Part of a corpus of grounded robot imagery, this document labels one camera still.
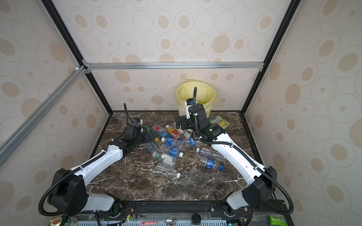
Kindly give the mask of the green soda bottle yellow cap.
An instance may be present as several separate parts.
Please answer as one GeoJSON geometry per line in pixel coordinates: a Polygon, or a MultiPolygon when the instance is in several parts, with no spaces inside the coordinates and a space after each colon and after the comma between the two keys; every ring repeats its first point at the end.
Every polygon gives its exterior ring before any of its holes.
{"type": "Polygon", "coordinates": [[[153,129],[149,126],[144,126],[144,131],[146,132],[145,135],[145,141],[146,143],[149,142],[159,142],[160,138],[157,136],[157,134],[153,131],[153,129]]]}

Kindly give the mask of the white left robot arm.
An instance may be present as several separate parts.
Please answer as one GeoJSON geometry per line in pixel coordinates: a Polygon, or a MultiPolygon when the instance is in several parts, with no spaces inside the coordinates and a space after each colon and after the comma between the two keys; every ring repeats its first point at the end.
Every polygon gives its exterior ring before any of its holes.
{"type": "Polygon", "coordinates": [[[39,201],[39,213],[43,216],[65,214],[73,217],[87,211],[117,211],[116,197],[88,193],[86,187],[110,165],[146,143],[147,137],[142,119],[136,118],[126,124],[121,135],[111,140],[106,149],[76,167],[58,170],[52,186],[39,201]]]}

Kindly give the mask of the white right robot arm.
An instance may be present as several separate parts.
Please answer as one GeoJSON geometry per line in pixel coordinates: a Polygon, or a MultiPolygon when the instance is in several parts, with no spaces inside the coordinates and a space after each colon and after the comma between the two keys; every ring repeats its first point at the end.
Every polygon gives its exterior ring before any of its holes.
{"type": "Polygon", "coordinates": [[[227,206],[233,210],[244,206],[259,209],[275,191],[276,185],[272,181],[277,179],[276,170],[252,159],[220,125],[210,123],[203,105],[188,99],[185,108],[186,114],[175,120],[176,128],[195,132],[202,143],[222,154],[248,184],[225,198],[227,206]]]}

